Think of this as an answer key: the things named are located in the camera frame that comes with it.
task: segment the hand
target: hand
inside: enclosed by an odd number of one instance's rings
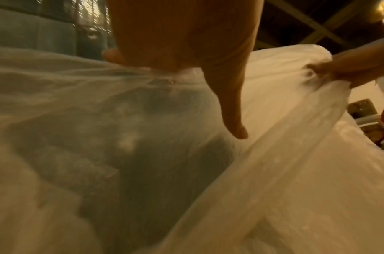
[[[337,54],[333,60],[307,66],[319,77],[351,82],[351,88],[384,76],[384,39]]]
[[[105,60],[178,72],[201,67],[225,126],[246,139],[241,90],[264,0],[107,0],[117,49]]]

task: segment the ceiling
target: ceiling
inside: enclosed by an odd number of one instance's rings
[[[384,37],[378,0],[266,0],[255,50],[318,44],[333,54]]]

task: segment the white wall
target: white wall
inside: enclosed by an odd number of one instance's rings
[[[377,113],[381,114],[384,109],[384,93],[375,81],[352,89],[350,103],[370,99],[375,106]]]

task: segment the wall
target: wall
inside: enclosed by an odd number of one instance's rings
[[[383,111],[384,93],[375,81],[352,89],[350,103],[363,99],[370,99],[379,114]]]
[[[0,0],[0,46],[101,59],[113,45],[105,0]]]

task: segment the plastic wrapped package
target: plastic wrapped package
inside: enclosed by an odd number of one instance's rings
[[[0,253],[384,254],[384,153],[323,48],[251,54],[236,140],[199,70],[0,48]]]

